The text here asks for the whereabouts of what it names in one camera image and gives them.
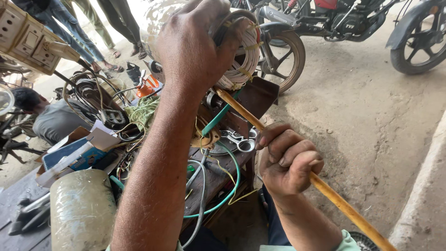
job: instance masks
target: trousers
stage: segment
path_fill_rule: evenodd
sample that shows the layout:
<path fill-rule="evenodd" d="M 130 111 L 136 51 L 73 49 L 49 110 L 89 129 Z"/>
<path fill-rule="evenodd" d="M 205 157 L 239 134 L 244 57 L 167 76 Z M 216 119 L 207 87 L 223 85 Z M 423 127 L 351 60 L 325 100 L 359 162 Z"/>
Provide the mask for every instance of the trousers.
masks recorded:
<path fill-rule="evenodd" d="M 77 6 L 79 6 L 79 8 L 82 10 L 85 16 L 88 18 L 90 23 L 93 25 L 99 36 L 101 36 L 102 41 L 104 41 L 104 44 L 107 46 L 107 48 L 112 49 L 113 47 L 115 47 L 112 37 L 108 33 L 107 29 L 105 28 L 104 24 L 102 23 L 101 19 L 99 18 L 97 12 L 93 8 L 89 0 L 60 0 L 60 1 L 68 10 L 68 12 L 72 16 L 74 16 L 74 18 L 77 19 L 76 13 L 74 12 L 73 9 L 73 2 L 76 3 Z M 88 49 L 83 44 L 81 44 L 81 46 L 84 50 L 89 52 Z"/>
<path fill-rule="evenodd" d="M 265 201 L 268 204 L 268 245 L 270 246 L 291 246 L 291 243 L 286 237 L 285 231 L 283 230 L 282 223 L 279 219 L 279 214 L 277 214 L 276 206 L 274 205 L 273 198 L 266 190 L 265 185 L 262 186 L 263 195 Z M 182 245 L 187 242 L 189 237 L 192 235 L 195 226 L 189 226 L 180 235 L 180 242 Z M 185 251 L 229 251 L 223 242 L 218 240 L 211 230 L 201 227 L 197 233 L 195 239 L 190 243 L 188 247 L 184 249 Z"/>
<path fill-rule="evenodd" d="M 141 46 L 139 25 L 130 11 L 127 0 L 98 0 L 110 25 L 135 46 Z"/>
<path fill-rule="evenodd" d="M 68 12 L 68 10 L 59 0 L 50 0 L 48 8 L 41 13 L 35 14 L 34 16 L 43 22 L 46 28 L 77 51 L 77 53 L 79 53 L 88 63 L 93 63 L 95 60 L 74 40 L 72 36 L 68 34 L 68 32 L 57 24 L 56 20 L 61 22 L 83 45 L 85 45 L 85 47 L 87 47 L 87 49 L 98 61 L 105 60 L 104 56 L 102 56 L 96 45 L 82 30 L 76 18 L 74 18 L 70 12 Z"/>

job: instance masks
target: workbench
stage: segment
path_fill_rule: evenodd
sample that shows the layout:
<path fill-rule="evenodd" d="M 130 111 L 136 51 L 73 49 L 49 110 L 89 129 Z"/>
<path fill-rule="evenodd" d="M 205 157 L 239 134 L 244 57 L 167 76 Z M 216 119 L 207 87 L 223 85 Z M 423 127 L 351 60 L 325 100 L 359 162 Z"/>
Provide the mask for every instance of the workbench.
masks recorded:
<path fill-rule="evenodd" d="M 240 182 L 239 189 L 237 189 L 236 195 L 240 194 L 244 188 L 252 187 L 252 180 L 254 177 L 254 159 L 256 151 L 250 153 L 234 152 L 237 161 L 240 165 L 240 172 L 243 176 L 242 182 Z M 202 154 L 198 148 L 190 148 L 189 156 L 196 160 L 202 159 Z M 220 164 L 226 168 L 236 179 L 235 165 L 232 158 L 229 155 L 219 156 Z M 217 162 L 212 159 L 208 159 L 212 165 L 217 166 Z M 42 195 L 49 192 L 48 188 L 42 188 L 37 186 L 36 173 L 39 168 L 31 171 L 25 177 L 20 179 L 14 185 L 9 187 L 0 193 L 0 250 L 2 251 L 49 251 L 51 250 L 51 228 L 47 223 L 38 227 L 38 229 L 21 235 L 9 236 L 8 231 L 11 225 L 11 217 L 14 211 L 17 209 L 17 203 L 23 198 L 30 198 L 35 200 Z M 230 181 L 227 175 L 221 176 L 214 172 L 208 172 L 208 189 L 207 189 L 207 202 L 209 203 L 215 195 Z M 198 213 L 199 204 L 201 200 L 202 189 L 202 173 L 199 173 L 195 181 L 191 185 L 193 192 L 186 200 L 185 215 L 191 215 Z M 207 215 L 204 223 L 209 222 L 212 218 L 215 219 L 216 215 L 219 215 L 225 206 Z M 186 228 L 194 219 L 185 219 L 183 221 L 183 228 Z"/>

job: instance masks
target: bamboo stick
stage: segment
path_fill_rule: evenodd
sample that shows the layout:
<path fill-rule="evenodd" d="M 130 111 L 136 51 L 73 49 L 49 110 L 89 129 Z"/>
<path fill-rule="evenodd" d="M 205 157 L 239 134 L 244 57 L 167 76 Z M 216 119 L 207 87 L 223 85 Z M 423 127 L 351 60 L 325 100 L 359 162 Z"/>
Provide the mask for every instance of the bamboo stick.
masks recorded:
<path fill-rule="evenodd" d="M 234 100 L 231 95 L 218 87 L 214 86 L 214 88 L 220 98 L 222 98 L 226 103 L 240 113 L 240 115 L 246 118 L 260 132 L 265 129 L 265 125 L 236 100 Z M 331 202 L 333 202 L 339 208 L 339 210 L 341 210 L 359 229 L 361 229 L 381 250 L 396 251 L 396 248 L 392 246 L 392 244 L 390 244 L 390 242 L 384 236 L 382 236 L 378 230 L 376 230 L 376 228 L 368 223 L 364 217 L 362 217 L 350 204 L 348 204 L 347 201 L 345 201 L 335 190 L 333 190 L 314 172 L 310 173 L 310 182 Z"/>

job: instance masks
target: person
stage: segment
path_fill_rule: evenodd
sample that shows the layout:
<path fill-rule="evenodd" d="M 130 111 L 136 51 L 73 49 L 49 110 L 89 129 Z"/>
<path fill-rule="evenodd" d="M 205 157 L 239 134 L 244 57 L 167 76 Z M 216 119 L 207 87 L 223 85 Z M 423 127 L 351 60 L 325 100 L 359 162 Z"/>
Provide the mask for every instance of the person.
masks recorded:
<path fill-rule="evenodd" d="M 130 56 L 138 54 L 138 59 L 147 56 L 141 42 L 139 25 L 130 11 L 127 0 L 98 0 L 99 7 L 110 25 L 133 44 Z"/>
<path fill-rule="evenodd" d="M 82 47 L 70 36 L 62 27 L 57 24 L 56 18 L 61 22 L 88 50 L 95 58 L 102 62 L 109 71 L 123 72 L 122 66 L 112 65 L 107 62 L 98 50 L 96 45 L 88 38 L 87 34 L 82 30 L 79 22 L 74 18 L 59 0 L 11 0 L 17 7 L 27 12 L 29 15 L 40 21 L 46 28 L 59 36 L 63 41 L 71 46 L 77 53 L 81 55 L 95 72 L 99 72 L 101 67 L 95 62 L 93 57 L 88 54 Z"/>
<path fill-rule="evenodd" d="M 73 9 L 73 2 L 77 4 L 77 6 L 82 10 L 84 15 L 88 18 L 90 23 L 95 28 L 96 32 L 101 36 L 102 41 L 107 46 L 108 50 L 113 54 L 114 58 L 118 58 L 121 56 L 121 52 L 115 49 L 115 43 L 113 42 L 110 34 L 108 33 L 107 29 L 105 28 L 105 25 L 102 23 L 101 19 L 99 18 L 97 12 L 95 11 L 95 8 L 91 5 L 89 0 L 60 0 L 63 6 L 68 10 L 68 12 L 77 19 L 76 12 Z M 89 52 L 90 55 L 91 52 L 85 47 L 84 44 L 80 43 L 76 38 L 74 38 L 77 43 L 79 43 L 82 48 Z"/>
<path fill-rule="evenodd" d="M 50 104 L 46 98 L 28 87 L 17 87 L 12 90 L 12 94 L 16 108 L 23 110 L 26 114 L 37 115 L 33 131 L 52 146 L 79 126 L 90 130 L 90 124 L 93 125 L 96 120 L 90 108 L 72 99 L 68 102 L 80 115 L 83 115 L 83 119 L 73 112 L 63 99 Z"/>
<path fill-rule="evenodd" d="M 178 237 L 185 206 L 185 166 L 198 107 L 231 66 L 249 24 L 245 17 L 234 20 L 216 47 L 208 30 L 229 7 L 227 0 L 191 0 L 169 17 L 159 34 L 165 88 L 121 197 L 109 250 L 182 250 Z M 310 172 L 318 174 L 324 165 L 313 143 L 289 124 L 276 123 L 264 129 L 256 149 L 264 149 L 260 174 L 272 198 L 268 206 L 276 210 L 287 242 L 296 250 L 359 251 L 348 232 L 302 193 L 310 185 Z M 194 244 L 199 246 L 200 240 L 197 236 L 185 250 L 200 250 Z M 202 243 L 201 250 L 223 250 L 222 243 L 213 243 Z"/>

